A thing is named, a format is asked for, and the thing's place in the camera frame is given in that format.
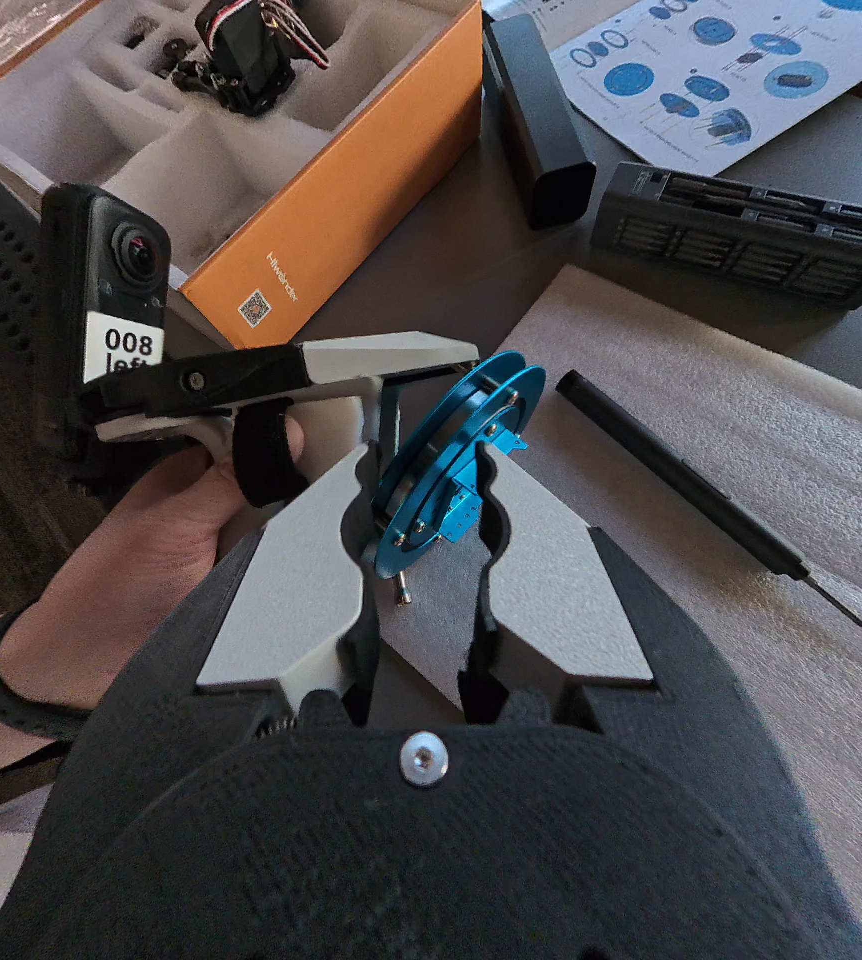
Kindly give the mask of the blue metal turntable disc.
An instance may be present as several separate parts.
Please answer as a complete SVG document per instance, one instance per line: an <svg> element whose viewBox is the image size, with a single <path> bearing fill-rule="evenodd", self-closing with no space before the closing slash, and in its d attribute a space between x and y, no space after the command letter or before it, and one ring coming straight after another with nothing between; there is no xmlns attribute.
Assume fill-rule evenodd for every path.
<svg viewBox="0 0 862 960"><path fill-rule="evenodd" d="M516 351L498 353L462 378L403 443L372 505L382 534L374 568L399 577L439 541L456 543L477 521L475 450L524 450L521 435L545 386L542 366Z"/></svg>

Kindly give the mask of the orange cardboard box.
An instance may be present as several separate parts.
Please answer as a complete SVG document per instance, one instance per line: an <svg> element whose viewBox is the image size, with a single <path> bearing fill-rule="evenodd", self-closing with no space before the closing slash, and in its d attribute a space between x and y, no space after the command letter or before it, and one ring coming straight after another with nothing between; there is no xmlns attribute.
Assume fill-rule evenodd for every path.
<svg viewBox="0 0 862 960"><path fill-rule="evenodd" d="M98 3L0 2L0 78ZM194 21L202 55L172 40L197 61L207 54L203 3ZM181 293L235 347L281 343L301 330L478 136L482 12L479 2L461 3L412 65L196 270L181 269L171 239ZM306 4L293 2L304 22ZM330 63L316 67L326 71L329 55L309 31ZM169 42L164 74L178 89L169 76ZM296 58L293 81L297 62L315 66ZM187 93L204 94L233 114L215 94ZM40 206L46 190L32 196L2 167L0 176Z"/></svg>

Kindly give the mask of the black precision screwdriver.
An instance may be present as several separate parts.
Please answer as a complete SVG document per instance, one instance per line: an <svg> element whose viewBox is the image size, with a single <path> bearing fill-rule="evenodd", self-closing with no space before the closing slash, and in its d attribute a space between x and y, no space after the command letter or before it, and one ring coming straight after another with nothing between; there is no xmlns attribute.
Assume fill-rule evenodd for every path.
<svg viewBox="0 0 862 960"><path fill-rule="evenodd" d="M730 494L711 484L616 401L573 369L558 381L556 389L581 414L765 568L775 575L805 582L862 628L862 619L813 578L809 565L795 546Z"/></svg>

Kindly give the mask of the printed instruction sheet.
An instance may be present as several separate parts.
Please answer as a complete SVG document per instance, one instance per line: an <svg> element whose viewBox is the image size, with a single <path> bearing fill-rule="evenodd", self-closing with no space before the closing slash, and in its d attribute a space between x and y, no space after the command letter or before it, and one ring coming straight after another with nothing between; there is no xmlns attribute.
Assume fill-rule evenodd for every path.
<svg viewBox="0 0 862 960"><path fill-rule="evenodd" d="M552 61L644 162L713 176L862 82L862 1L637 2Z"/></svg>

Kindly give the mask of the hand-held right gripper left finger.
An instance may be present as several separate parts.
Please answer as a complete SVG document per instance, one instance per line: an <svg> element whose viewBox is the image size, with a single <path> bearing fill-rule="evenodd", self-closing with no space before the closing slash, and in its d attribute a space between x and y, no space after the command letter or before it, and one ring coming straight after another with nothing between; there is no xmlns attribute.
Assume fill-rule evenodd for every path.
<svg viewBox="0 0 862 960"><path fill-rule="evenodd" d="M265 527L196 686L271 690L298 711L313 690L369 696L379 659L363 565L376 451L360 444Z"/></svg>

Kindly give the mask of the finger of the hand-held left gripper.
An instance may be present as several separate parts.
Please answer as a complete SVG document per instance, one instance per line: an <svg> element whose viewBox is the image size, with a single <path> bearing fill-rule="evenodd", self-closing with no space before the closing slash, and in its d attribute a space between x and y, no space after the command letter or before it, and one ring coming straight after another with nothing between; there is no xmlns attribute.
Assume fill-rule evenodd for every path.
<svg viewBox="0 0 862 960"><path fill-rule="evenodd" d="M311 383L297 394L300 464L336 464L369 441L392 458L400 385L444 376L480 358L471 342L418 331L305 342L300 350Z"/></svg>

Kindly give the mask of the grey desk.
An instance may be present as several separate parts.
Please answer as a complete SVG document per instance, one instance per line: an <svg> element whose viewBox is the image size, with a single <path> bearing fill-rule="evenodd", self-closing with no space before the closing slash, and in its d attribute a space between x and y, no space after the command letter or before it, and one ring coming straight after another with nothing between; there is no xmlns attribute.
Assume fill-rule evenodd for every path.
<svg viewBox="0 0 862 960"><path fill-rule="evenodd" d="M492 124L441 186L379 246L301 334L428 330L490 354L562 269L575 267L677 314L862 391L862 307L783 301L756 289L592 250L590 219L622 151L586 121L599 162L591 210L578 224L529 231Z"/></svg>

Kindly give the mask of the dark grey case sleeve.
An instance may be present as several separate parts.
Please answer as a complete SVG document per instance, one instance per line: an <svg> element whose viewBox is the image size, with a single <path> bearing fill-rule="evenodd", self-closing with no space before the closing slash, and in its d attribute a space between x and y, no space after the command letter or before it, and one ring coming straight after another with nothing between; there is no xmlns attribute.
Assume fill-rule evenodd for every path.
<svg viewBox="0 0 862 960"><path fill-rule="evenodd" d="M485 101L498 126L530 229L563 226L585 214L596 166L533 19L484 14Z"/></svg>

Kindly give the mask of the white foam sheet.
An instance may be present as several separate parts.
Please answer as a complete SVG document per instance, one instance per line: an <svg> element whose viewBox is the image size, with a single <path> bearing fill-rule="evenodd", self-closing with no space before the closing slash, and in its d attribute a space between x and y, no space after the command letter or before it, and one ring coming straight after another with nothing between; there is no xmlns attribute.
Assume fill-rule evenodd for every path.
<svg viewBox="0 0 862 960"><path fill-rule="evenodd" d="M555 391L574 369L797 546L862 618L862 390L565 267L504 342L548 385L515 462L726 654L862 923L862 630L769 575Z"/></svg>

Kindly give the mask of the black screwdriver bit case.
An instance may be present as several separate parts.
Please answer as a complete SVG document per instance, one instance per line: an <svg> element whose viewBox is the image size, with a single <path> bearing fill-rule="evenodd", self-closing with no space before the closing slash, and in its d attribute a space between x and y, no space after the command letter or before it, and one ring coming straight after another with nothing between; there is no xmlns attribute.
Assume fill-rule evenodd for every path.
<svg viewBox="0 0 862 960"><path fill-rule="evenodd" d="M854 203L622 162L591 246L820 306L862 306L862 206Z"/></svg>

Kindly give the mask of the person's left hand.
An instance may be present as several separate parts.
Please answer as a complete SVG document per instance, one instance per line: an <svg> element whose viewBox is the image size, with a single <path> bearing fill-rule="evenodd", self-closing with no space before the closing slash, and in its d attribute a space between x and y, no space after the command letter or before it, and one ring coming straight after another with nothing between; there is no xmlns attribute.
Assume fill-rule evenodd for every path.
<svg viewBox="0 0 862 960"><path fill-rule="evenodd" d="M157 464L9 628L5 683L29 701L95 707L211 571L221 528L244 507L230 455L194 446Z"/></svg>

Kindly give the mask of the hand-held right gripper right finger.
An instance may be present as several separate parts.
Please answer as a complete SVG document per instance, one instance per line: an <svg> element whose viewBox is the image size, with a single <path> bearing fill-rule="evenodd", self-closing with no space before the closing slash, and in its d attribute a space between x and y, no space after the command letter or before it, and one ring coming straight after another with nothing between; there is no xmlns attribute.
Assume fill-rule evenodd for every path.
<svg viewBox="0 0 862 960"><path fill-rule="evenodd" d="M469 724L535 690L554 719L585 686L651 689L651 666L587 523L493 444L475 450L483 499L474 639L460 672Z"/></svg>

